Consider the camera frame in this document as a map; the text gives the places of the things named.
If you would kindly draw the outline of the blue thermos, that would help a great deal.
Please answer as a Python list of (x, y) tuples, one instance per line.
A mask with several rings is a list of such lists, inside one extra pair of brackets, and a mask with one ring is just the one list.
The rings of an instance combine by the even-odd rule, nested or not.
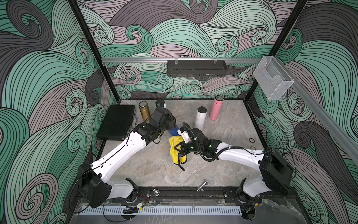
[(179, 136), (178, 129), (178, 127), (175, 127), (174, 129), (168, 130), (168, 132), (171, 136)]

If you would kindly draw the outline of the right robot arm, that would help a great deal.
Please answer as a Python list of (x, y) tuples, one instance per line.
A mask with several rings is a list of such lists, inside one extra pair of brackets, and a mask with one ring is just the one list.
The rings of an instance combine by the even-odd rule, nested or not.
[(257, 197), (268, 191), (288, 194), (294, 169), (277, 149), (268, 147), (265, 150), (255, 150), (231, 146), (219, 140), (208, 139), (198, 128), (181, 127), (177, 132), (183, 139), (174, 146), (178, 159), (195, 153), (207, 162), (236, 162), (260, 172), (253, 179), (242, 180), (240, 193), (249, 197)]

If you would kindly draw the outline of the pink thermos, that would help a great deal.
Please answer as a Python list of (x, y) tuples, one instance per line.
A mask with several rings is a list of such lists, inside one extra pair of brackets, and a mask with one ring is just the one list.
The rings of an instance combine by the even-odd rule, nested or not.
[(215, 96), (214, 101), (213, 101), (213, 105), (211, 108), (211, 112), (210, 112), (210, 116), (209, 118), (211, 120), (217, 120), (222, 104), (223, 104), (224, 98), (220, 95)]

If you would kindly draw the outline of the gold thermos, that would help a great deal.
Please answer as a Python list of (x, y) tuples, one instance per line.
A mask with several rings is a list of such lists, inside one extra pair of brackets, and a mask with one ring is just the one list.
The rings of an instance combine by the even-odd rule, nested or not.
[(139, 110), (143, 121), (147, 121), (147, 119), (151, 116), (148, 103), (146, 101), (139, 102)]

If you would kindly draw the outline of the black thermos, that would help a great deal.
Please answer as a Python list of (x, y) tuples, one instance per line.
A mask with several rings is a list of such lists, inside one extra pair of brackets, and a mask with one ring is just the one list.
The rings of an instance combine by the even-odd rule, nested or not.
[(166, 103), (163, 99), (156, 100), (155, 104), (156, 104), (157, 108), (160, 108), (160, 107), (166, 108)]

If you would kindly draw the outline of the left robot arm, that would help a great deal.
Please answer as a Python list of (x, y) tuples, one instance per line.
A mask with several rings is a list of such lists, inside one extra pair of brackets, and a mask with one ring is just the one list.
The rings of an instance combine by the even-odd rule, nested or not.
[(91, 208), (101, 206), (108, 199), (123, 198), (133, 202), (138, 196), (138, 186), (129, 178), (113, 182), (111, 177), (135, 153), (158, 139), (166, 130), (176, 127), (176, 118), (164, 108), (158, 107), (152, 116), (138, 124), (128, 137), (111, 152), (78, 168), (76, 188)]

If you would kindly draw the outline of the white thermos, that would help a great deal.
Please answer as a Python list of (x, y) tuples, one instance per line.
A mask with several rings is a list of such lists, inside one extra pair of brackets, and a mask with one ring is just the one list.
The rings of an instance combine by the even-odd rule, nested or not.
[(196, 111), (196, 118), (195, 118), (195, 123), (194, 123), (194, 127), (198, 128), (199, 130), (203, 130), (204, 124), (205, 124), (205, 120), (206, 120), (206, 116), (207, 116), (207, 108), (204, 106), (200, 106), (197, 108)]

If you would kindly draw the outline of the yellow cleaning cloth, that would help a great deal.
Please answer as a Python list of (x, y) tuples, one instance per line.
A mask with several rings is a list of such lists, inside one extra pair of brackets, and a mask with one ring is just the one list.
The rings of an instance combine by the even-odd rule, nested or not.
[(187, 162), (187, 156), (181, 153), (181, 146), (180, 144), (183, 143), (184, 140), (181, 136), (173, 136), (169, 139), (170, 143), (170, 155), (172, 161), (175, 165), (177, 165), (182, 171), (185, 169), (182, 167), (182, 164)]

